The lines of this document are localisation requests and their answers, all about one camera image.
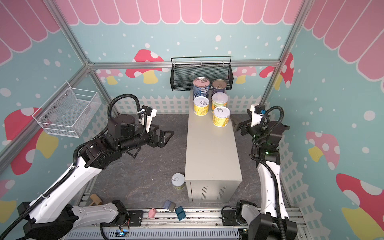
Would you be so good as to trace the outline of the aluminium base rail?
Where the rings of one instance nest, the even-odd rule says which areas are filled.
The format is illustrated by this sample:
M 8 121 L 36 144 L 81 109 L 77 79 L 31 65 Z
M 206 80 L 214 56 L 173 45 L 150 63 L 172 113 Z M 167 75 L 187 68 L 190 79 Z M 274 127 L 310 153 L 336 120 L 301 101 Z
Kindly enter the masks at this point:
M 178 220 L 175 213 L 158 209 L 149 218 L 149 209 L 143 209 L 138 227 L 112 227 L 103 229 L 96 224 L 69 232 L 65 240 L 246 240 L 248 226 L 224 225 L 220 208 L 186 208 L 186 218 Z

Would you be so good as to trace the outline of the pink toy block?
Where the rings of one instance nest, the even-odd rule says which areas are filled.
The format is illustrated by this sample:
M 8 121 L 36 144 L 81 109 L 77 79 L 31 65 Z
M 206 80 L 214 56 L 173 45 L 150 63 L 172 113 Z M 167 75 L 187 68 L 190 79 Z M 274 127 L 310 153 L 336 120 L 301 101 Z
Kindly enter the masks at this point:
M 157 210 L 155 208 L 151 208 L 148 212 L 148 218 L 154 219 L 156 216 Z

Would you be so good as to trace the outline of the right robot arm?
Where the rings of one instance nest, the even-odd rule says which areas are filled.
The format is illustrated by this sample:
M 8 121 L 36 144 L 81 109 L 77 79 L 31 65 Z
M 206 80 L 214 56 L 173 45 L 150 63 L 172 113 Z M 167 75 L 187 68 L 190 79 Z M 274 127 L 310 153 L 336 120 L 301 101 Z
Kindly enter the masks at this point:
M 247 111 L 250 119 L 232 119 L 235 132 L 252 136 L 250 158 L 256 163 L 261 183 L 262 204 L 258 207 L 241 200 L 235 207 L 221 209 L 224 226 L 242 226 L 240 237 L 249 240 L 294 240 L 297 223 L 287 213 L 280 181 L 281 155 L 279 143 L 290 126 L 282 123 L 285 112 L 280 106 L 266 109 L 253 104 Z

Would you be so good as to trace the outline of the grey metal cabinet counter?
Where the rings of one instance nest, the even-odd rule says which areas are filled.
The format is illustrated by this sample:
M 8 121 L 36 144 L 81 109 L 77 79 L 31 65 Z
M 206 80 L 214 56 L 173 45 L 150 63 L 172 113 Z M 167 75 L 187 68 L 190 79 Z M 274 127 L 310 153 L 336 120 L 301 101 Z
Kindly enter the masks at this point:
M 216 127 L 213 114 L 194 113 L 189 99 L 185 182 L 191 203 L 227 203 L 242 182 L 232 123 Z

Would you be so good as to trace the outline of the grey purple toy block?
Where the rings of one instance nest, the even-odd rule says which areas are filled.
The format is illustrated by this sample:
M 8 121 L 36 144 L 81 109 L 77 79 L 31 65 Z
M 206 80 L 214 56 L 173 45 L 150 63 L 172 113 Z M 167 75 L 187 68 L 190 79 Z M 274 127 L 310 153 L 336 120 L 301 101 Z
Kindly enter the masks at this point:
M 164 209 L 166 209 L 170 212 L 174 212 L 176 209 L 176 204 L 170 200 L 166 200 L 164 203 Z

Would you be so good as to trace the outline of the blue can pink lid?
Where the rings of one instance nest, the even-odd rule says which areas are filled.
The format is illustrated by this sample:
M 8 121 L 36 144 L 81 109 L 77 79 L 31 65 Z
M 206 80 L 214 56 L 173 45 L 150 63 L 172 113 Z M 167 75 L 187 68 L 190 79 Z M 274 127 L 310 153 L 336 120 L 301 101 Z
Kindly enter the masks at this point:
M 197 77 L 193 80 L 193 96 L 197 97 L 209 97 L 210 80 L 205 77 Z

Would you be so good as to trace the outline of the wooden mallet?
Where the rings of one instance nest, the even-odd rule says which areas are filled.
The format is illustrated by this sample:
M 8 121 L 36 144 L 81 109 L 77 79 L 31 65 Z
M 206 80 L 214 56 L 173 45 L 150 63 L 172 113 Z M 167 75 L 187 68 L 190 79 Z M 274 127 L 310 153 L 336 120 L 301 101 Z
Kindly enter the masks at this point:
M 91 194 L 90 195 L 91 203 L 89 206 L 99 206 L 103 204 L 103 201 L 97 194 Z

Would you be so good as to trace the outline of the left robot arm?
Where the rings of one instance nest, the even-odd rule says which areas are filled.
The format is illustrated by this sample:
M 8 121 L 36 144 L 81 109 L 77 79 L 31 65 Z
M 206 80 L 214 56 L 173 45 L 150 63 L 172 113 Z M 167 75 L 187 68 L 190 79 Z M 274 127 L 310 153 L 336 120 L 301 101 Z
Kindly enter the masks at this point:
M 21 222 L 24 239 L 58 240 L 76 228 L 90 225 L 129 223 L 130 214 L 120 201 L 90 207 L 72 206 L 70 200 L 95 176 L 105 170 L 123 154 L 135 158 L 142 146 L 163 148 L 174 131 L 162 131 L 152 125 L 157 110 L 137 104 L 137 116 L 121 114 L 112 116 L 112 108 L 118 101 L 134 98 L 123 94 L 114 98 L 108 106 L 107 126 L 91 140 L 77 146 L 73 162 L 51 187 L 32 202 L 18 206 L 19 217 L 1 234 L 1 239 Z

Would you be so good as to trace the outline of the yellow can white lid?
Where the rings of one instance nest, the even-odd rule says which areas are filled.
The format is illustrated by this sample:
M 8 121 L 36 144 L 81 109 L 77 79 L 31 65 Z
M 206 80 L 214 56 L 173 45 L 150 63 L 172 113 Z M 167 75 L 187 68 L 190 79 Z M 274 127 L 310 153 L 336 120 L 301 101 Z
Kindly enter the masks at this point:
M 217 107 L 213 112 L 213 124 L 216 127 L 225 127 L 230 120 L 231 112 L 226 107 Z
M 218 92 L 212 96 L 212 112 L 217 107 L 226 107 L 229 101 L 229 96 L 226 93 Z
M 181 190 L 185 187 L 185 176 L 181 173 L 176 173 L 172 176 L 172 185 L 175 189 Z
M 193 101 L 194 113 L 197 116 L 205 116 L 209 111 L 209 99 L 203 96 L 195 97 Z

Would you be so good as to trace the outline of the dark blue tall can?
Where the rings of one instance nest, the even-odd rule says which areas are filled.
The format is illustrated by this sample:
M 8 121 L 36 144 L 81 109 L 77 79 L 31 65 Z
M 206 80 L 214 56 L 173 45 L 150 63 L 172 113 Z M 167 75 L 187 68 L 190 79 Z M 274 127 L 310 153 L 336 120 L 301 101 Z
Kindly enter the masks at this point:
M 227 86 L 227 82 L 222 79 L 214 80 L 211 86 L 212 96 L 215 93 L 226 93 Z

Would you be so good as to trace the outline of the teal toy block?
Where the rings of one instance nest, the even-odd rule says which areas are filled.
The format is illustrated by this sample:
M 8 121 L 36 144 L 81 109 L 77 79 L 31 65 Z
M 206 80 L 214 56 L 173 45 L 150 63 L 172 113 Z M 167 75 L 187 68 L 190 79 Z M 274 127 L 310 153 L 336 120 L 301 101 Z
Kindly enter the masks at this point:
M 186 213 L 182 206 L 179 206 L 175 209 L 175 213 L 177 214 L 177 218 L 179 221 L 182 221 L 186 218 Z

